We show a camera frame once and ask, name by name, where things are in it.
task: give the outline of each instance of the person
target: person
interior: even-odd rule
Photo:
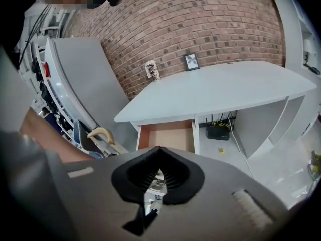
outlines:
[[[36,140],[44,149],[58,153],[63,162],[92,160],[93,158],[74,147],[45,119],[30,108],[34,94],[20,78],[17,54],[14,48],[20,39],[24,25],[24,13],[36,0],[16,0],[18,5],[11,5],[12,0],[1,0],[3,18],[9,23],[0,33],[0,130],[19,131]],[[85,4],[90,0],[46,0],[54,4]]]

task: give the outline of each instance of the black router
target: black router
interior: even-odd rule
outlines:
[[[230,139],[230,128],[228,119],[212,121],[208,124],[206,119],[206,136],[208,139],[217,140],[229,140]]]

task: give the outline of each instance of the cable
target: cable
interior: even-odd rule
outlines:
[[[239,147],[239,144],[237,143],[237,140],[236,140],[236,138],[235,138],[235,136],[234,136],[233,129],[232,129],[232,123],[231,123],[231,121],[230,121],[230,118],[229,118],[229,117],[227,117],[227,119],[228,119],[228,120],[229,120],[229,122],[230,122],[230,125],[231,125],[231,132],[232,132],[232,135],[233,135],[233,137],[234,137],[234,139],[235,139],[235,142],[236,142],[237,148],[239,149],[240,154],[242,155],[243,159],[245,160],[245,162],[246,162],[246,164],[247,164],[247,167],[249,168],[250,173],[251,173],[251,175],[252,175],[252,178],[253,178],[253,179],[255,179],[255,178],[254,178],[254,175],[253,175],[253,172],[251,171],[250,165],[248,164],[247,159],[245,158],[245,156],[242,154],[241,149],[240,149],[240,147]]]
[[[42,10],[42,12],[40,13],[40,15],[39,15],[38,18],[36,19],[35,24],[33,25],[32,29],[31,29],[31,31],[30,31],[30,33],[29,33],[28,39],[27,39],[27,41],[26,41],[26,45],[25,45],[25,47],[24,47],[24,49],[23,49],[23,51],[22,51],[22,53],[21,53],[21,58],[20,58],[20,60],[19,60],[18,67],[19,67],[19,66],[21,65],[21,63],[22,63],[22,60],[23,60],[23,58],[24,58],[26,49],[27,49],[27,47],[28,47],[28,44],[30,43],[31,38],[32,38],[32,37],[34,36],[34,34],[39,30],[41,24],[43,23],[46,15],[47,15],[48,12],[49,12],[50,7],[51,7],[50,5],[46,5],[46,7]]]

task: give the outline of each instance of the wooden drawer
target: wooden drawer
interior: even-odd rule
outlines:
[[[195,123],[191,120],[142,125],[137,150],[164,146],[194,152]]]

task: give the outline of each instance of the picture frame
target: picture frame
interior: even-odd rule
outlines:
[[[200,68],[200,64],[195,53],[185,54],[183,55],[183,58],[185,61],[187,71],[196,70]]]

